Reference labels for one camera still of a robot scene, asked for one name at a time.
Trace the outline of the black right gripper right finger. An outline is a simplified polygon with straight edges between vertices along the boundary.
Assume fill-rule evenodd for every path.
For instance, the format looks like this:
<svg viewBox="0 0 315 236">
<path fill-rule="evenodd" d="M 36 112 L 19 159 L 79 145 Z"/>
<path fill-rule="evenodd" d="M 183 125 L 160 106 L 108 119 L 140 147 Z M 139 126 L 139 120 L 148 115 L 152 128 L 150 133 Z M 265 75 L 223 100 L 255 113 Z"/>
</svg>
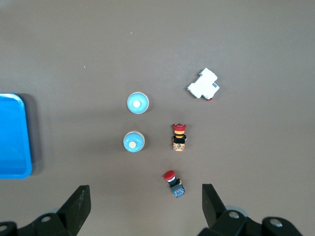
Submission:
<svg viewBox="0 0 315 236">
<path fill-rule="evenodd" d="M 257 223 L 240 211 L 227 210 L 212 184 L 202 185 L 202 210 L 208 224 L 200 236 L 300 236 L 288 220 L 266 217 Z"/>
</svg>

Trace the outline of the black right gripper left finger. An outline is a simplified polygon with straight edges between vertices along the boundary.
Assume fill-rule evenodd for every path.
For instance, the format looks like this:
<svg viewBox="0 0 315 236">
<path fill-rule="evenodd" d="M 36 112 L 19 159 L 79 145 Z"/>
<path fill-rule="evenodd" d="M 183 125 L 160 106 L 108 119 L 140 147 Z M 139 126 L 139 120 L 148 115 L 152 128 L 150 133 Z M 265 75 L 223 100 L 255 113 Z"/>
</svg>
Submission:
<svg viewBox="0 0 315 236">
<path fill-rule="evenodd" d="M 55 213 L 46 213 L 18 228 L 13 221 L 0 223 L 2 236 L 76 236 L 91 212 L 88 185 L 79 186 Z"/>
</svg>

